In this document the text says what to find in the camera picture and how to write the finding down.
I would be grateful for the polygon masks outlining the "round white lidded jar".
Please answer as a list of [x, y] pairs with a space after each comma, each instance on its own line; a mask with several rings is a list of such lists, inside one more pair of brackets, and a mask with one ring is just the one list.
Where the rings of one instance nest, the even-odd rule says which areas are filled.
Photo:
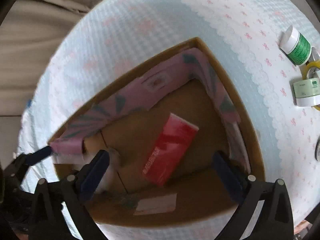
[[320, 162], [320, 137], [318, 138], [315, 147], [315, 159]]

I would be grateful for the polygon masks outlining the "open cardboard box pink lining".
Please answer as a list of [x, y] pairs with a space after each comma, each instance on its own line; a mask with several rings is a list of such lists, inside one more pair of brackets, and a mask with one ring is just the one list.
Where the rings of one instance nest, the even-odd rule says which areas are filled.
[[49, 140], [63, 177], [100, 149], [118, 152], [87, 204], [98, 223], [154, 228], [226, 213], [223, 151], [265, 179], [257, 134], [220, 62], [198, 37], [152, 57], [83, 105]]

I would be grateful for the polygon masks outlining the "red rectangular box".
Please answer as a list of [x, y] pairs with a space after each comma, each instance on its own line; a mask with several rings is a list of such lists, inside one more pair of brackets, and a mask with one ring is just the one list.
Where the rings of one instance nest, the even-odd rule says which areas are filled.
[[199, 128], [171, 113], [162, 128], [142, 174], [157, 186], [163, 186], [181, 162]]

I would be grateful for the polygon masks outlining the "beige curtain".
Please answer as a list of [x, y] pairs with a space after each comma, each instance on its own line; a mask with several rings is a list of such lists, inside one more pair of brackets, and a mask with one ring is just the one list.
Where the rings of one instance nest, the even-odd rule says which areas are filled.
[[19, 116], [57, 47], [101, 0], [16, 0], [1, 24], [1, 115]]

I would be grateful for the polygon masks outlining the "blue checked floral bedsheet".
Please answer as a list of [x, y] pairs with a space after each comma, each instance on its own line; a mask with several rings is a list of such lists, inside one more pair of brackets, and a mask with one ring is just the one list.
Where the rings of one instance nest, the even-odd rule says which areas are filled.
[[319, 47], [319, 32], [290, 0], [103, 0], [72, 29], [22, 115], [18, 151], [34, 151], [106, 86], [144, 61], [193, 56], [178, 43], [198, 37], [222, 64], [258, 136], [267, 179], [289, 189], [293, 223], [319, 203], [319, 111], [297, 107], [301, 77], [279, 48], [293, 26]]

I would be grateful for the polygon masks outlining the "gray sofa backrest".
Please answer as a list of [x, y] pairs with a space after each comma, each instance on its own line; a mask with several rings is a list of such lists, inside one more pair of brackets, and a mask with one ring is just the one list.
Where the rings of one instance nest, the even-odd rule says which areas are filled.
[[18, 147], [20, 129], [21, 116], [1, 116], [0, 154], [2, 168], [6, 168], [14, 159]]

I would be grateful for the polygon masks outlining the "small pale green cream jar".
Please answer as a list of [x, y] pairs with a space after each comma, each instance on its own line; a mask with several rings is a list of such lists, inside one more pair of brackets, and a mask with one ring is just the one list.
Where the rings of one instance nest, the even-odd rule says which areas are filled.
[[312, 107], [320, 103], [319, 78], [297, 81], [293, 84], [296, 105]]

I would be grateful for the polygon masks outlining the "yellow tape roll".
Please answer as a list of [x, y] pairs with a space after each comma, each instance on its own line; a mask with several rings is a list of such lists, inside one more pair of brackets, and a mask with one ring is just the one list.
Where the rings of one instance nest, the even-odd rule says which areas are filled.
[[[319, 60], [310, 62], [302, 69], [302, 80], [319, 78]], [[317, 111], [319, 111], [319, 105], [313, 106]]]

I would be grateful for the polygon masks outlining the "green label white jar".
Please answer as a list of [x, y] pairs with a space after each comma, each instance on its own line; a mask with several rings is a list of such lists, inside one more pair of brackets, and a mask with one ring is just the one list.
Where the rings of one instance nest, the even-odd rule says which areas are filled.
[[305, 64], [312, 51], [310, 42], [292, 25], [283, 33], [279, 46], [297, 66]]

